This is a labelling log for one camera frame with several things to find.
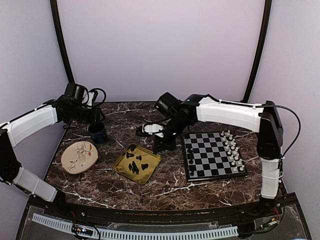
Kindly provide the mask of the gold square tray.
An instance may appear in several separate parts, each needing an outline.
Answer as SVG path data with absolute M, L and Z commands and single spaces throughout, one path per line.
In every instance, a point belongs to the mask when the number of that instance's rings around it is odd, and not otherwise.
M 129 145 L 113 164 L 112 169 L 140 184 L 145 185 L 162 160 L 162 156 L 136 144 Z

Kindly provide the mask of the black silver chess board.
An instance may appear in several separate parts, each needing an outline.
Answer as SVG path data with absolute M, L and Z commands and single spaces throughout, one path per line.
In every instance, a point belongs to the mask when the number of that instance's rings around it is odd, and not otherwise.
M 184 155 L 184 167 L 188 182 L 222 180 L 248 175 L 246 166 L 244 172 L 232 173 L 224 152 L 221 132 L 186 133 L 180 137 Z M 187 162 L 187 149 L 193 149 L 197 176 L 190 177 Z

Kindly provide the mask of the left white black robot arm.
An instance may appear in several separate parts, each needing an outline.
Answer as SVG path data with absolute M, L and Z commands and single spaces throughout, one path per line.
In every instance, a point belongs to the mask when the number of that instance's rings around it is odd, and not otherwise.
M 0 125 L 0 181 L 15 185 L 27 193 L 51 203 L 51 210 L 60 218 L 67 218 L 70 206 L 62 199 L 64 194 L 54 186 L 46 183 L 37 175 L 25 169 L 17 160 L 14 148 L 40 130 L 60 122 L 68 124 L 79 121 L 84 124 L 96 124 L 105 119 L 100 103 L 95 100 L 106 92 L 101 88 L 91 90 L 86 87 L 68 83 L 64 94 L 58 99 L 44 102 L 37 108 Z

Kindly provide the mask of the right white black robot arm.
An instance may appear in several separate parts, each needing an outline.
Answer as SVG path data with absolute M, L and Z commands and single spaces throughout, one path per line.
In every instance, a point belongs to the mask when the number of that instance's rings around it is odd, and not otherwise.
M 272 101 L 264 104 L 226 101 L 209 94 L 192 94 L 182 101 L 166 92 L 156 101 L 155 108 L 168 121 L 166 125 L 151 125 L 149 133 L 154 135 L 155 154 L 175 150 L 177 136 L 197 122 L 221 123 L 257 133 L 262 186 L 254 213 L 266 217 L 274 210 L 287 153 L 282 150 L 284 130 L 278 113 L 279 105 Z

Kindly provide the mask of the pile of black chess pieces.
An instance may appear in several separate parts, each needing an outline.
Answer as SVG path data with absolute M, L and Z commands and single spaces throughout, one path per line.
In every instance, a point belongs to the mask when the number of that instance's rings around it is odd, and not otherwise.
M 148 163 L 141 163 L 142 156 L 141 155 L 135 155 L 135 147 L 131 147 L 126 153 L 126 159 L 130 160 L 130 163 L 128 164 L 129 170 L 131 170 L 134 174 L 139 174 L 140 170 L 144 171 L 149 167 Z

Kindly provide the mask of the white chess pieces row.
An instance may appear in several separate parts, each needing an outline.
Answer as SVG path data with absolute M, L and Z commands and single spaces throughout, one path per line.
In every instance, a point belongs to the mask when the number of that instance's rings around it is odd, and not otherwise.
M 222 131 L 220 136 L 231 172 L 234 174 L 244 173 L 245 163 L 243 158 L 240 156 L 239 147 L 237 146 L 235 137 L 231 134 L 230 130 Z

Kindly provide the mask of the dark blue mug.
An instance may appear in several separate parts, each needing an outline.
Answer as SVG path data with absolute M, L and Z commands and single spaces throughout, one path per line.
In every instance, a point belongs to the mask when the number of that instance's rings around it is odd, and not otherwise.
M 88 131 L 92 141 L 97 145 L 104 144 L 108 140 L 106 128 L 102 122 L 90 124 Z

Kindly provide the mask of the round painted wooden plate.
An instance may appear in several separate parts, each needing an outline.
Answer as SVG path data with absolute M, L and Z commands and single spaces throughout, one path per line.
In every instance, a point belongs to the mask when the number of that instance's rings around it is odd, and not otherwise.
M 66 148 L 60 162 L 67 173 L 77 175 L 91 168 L 98 157 L 99 152 L 93 143 L 78 141 Z

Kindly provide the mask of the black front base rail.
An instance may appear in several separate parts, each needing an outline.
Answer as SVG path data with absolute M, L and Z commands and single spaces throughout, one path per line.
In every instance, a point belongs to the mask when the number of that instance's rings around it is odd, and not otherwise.
M 191 203 L 159 199 L 158 202 L 139 196 L 138 200 L 130 195 L 128 199 L 116 200 L 115 204 L 108 205 L 104 201 L 78 195 L 75 192 L 66 194 L 65 207 L 69 210 L 63 215 L 56 205 L 45 203 L 38 197 L 30 197 L 22 215 L 26 221 L 32 211 L 40 212 L 51 217 L 84 221 L 91 224 L 106 225 L 116 221 L 130 224 L 173 225 L 195 224 L 202 222 L 218 222 L 220 224 L 247 224 L 258 218 L 270 217 L 280 211 L 284 204 L 284 197 L 276 199 L 259 199 L 246 204 L 221 205 L 205 208 Z

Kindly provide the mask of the left black frame post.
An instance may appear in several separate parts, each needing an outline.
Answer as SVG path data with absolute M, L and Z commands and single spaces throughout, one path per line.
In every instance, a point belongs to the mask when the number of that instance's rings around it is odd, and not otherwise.
M 51 14 L 53 19 L 54 30 L 56 34 L 56 39 L 60 51 L 60 56 L 62 59 L 62 63 L 64 66 L 64 70 L 67 76 L 67 80 L 69 83 L 75 83 L 74 75 L 72 72 L 72 68 L 70 65 L 67 48 L 64 40 L 64 34 L 62 29 L 62 24 L 60 20 L 59 8 L 58 8 L 58 1 L 57 0 L 50 0 L 50 8 Z

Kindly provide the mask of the black frame post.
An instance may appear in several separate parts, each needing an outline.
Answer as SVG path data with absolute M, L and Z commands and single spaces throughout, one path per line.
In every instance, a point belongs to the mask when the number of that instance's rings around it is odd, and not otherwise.
M 59 8 L 58 8 L 58 1 L 57 0 L 50 0 L 50 8 L 51 14 L 53 19 L 54 30 L 56 34 L 56 39 L 60 51 L 60 56 L 62 59 L 62 63 L 64 66 L 64 70 L 67 76 L 67 80 L 69 83 L 75 83 L 74 75 L 72 72 L 72 68 L 70 65 L 67 48 L 64 40 L 64 34 L 62 29 L 62 24 L 60 20 Z
M 265 41 L 267 37 L 269 20 L 271 15 L 271 8 L 272 8 L 272 0 L 265 0 L 256 51 L 255 51 L 250 75 L 248 78 L 248 82 L 246 85 L 246 89 L 242 98 L 243 103 L 249 102 L 253 88 L 254 88 L 254 84 L 258 74 L 258 70 L 259 70 L 259 66 L 260 66 L 260 62 L 261 62 L 261 58 L 262 58 L 263 50 L 265 46 Z

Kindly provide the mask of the right black frame post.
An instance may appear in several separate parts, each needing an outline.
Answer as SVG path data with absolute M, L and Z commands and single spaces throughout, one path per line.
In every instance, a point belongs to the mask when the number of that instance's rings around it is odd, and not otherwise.
M 250 75 L 248 78 L 248 82 L 246 85 L 246 89 L 242 98 L 243 103 L 249 102 L 253 88 L 254 88 L 254 84 L 258 74 L 258 70 L 259 70 L 259 66 L 260 66 L 260 62 L 261 62 L 261 58 L 262 58 L 263 50 L 265 46 L 265 41 L 267 37 L 269 20 L 271 15 L 271 8 L 272 8 L 272 0 L 265 0 L 256 51 L 255 51 Z

